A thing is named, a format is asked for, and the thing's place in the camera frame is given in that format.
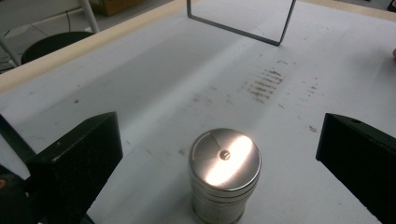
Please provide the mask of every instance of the white tabletop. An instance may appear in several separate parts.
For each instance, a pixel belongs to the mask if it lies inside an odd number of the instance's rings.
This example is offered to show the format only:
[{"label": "white tabletop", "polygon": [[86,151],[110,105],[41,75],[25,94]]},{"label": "white tabletop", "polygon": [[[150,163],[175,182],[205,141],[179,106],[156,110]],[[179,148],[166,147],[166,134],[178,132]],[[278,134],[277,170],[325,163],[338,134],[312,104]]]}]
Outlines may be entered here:
[{"label": "white tabletop", "polygon": [[[97,223],[197,223],[188,154],[232,128],[262,154],[241,223],[379,223],[315,160],[325,113],[396,136],[396,23],[299,2],[280,47],[189,20],[185,8],[24,83],[0,112],[37,152],[117,111],[124,158]],[[28,173],[0,141],[0,163]]]}]

